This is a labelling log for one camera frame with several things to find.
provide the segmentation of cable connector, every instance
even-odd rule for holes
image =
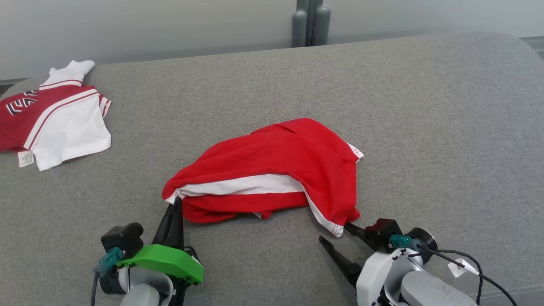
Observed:
[[[412,249],[415,251],[418,249],[417,245],[421,244],[421,241],[404,235],[391,235],[389,242],[394,248]]]
[[[101,260],[98,261],[98,265],[92,269],[93,274],[98,273],[100,278],[106,276],[111,267],[115,266],[125,256],[125,251],[121,251],[118,247],[114,247],[109,250]]]

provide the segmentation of black cable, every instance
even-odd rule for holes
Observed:
[[[442,254],[440,254],[439,252],[437,252],[437,251],[435,251],[435,250],[431,250],[431,249],[429,249],[429,248],[427,248],[427,247],[424,247],[424,246],[422,246],[421,244],[418,244],[417,247],[420,248],[420,249],[422,249],[422,250],[425,250],[425,251],[427,251],[427,252],[433,253],[434,255],[436,255],[436,256],[438,256],[438,257],[444,258],[444,259],[446,259],[447,261],[453,262],[454,264],[460,266],[461,268],[464,268],[464,267],[465,267],[465,265],[463,265],[462,263],[457,262],[457,261],[455,261],[455,260],[453,260],[453,259],[447,257],[446,255],[442,255]],[[487,277],[487,276],[485,276],[485,275],[483,275],[483,274],[481,274],[481,273],[480,273],[478,276],[479,276],[480,278],[483,278],[483,279],[487,280],[487,281],[488,281],[489,283],[491,283],[493,286],[497,287],[497,289],[499,289],[499,290],[500,290],[500,291],[501,291],[501,292],[502,292],[502,293],[510,300],[510,302],[512,303],[512,305],[517,306],[517,303],[516,303],[516,301],[514,301],[514,299],[512,298],[512,296],[511,296],[504,288],[502,288],[499,284],[497,284],[494,280],[492,280],[491,278],[489,278],[489,277]]]
[[[95,280],[92,281],[91,306],[95,306],[96,285],[98,284],[98,272],[95,273]]]
[[[467,257],[476,264],[476,267],[478,268],[478,272],[480,272],[480,274],[484,274],[484,271],[482,271],[481,269],[480,263],[474,257],[468,255],[467,253],[463,253],[456,250],[436,250],[436,251],[439,253],[450,253],[450,254],[457,254],[457,255]],[[484,278],[480,277],[480,284],[478,284],[478,295],[476,296],[476,305],[480,305],[481,288],[483,286],[484,286]]]

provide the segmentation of red cloth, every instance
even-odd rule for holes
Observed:
[[[163,198],[184,198],[183,216],[218,222],[310,204],[318,222],[340,237],[360,214],[355,163],[362,154],[319,122],[302,118],[220,142],[181,169]]]

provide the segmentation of sleeve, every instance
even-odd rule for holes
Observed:
[[[81,87],[83,78],[94,66],[95,63],[92,60],[86,60],[84,62],[76,62],[73,60],[67,67],[60,70],[51,68],[49,71],[49,78],[44,84],[40,85],[39,90],[59,87]]]
[[[100,108],[102,118],[104,118],[108,113],[110,105],[112,105],[112,101],[110,99],[104,97],[102,94],[98,97],[98,107]]]

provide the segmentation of clothing tag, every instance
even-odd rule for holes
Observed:
[[[456,278],[463,275],[465,272],[469,271],[469,272],[472,272],[472,273],[475,273],[476,275],[478,275],[478,271],[472,267],[466,260],[464,260],[463,258],[459,258],[456,260],[457,262],[463,264],[465,266],[465,268],[461,268],[460,266],[454,264],[453,262],[448,264],[448,268],[452,271],[453,273],[453,276],[455,276]]]
[[[19,157],[19,168],[34,163],[34,154],[31,151],[18,152],[17,156]]]

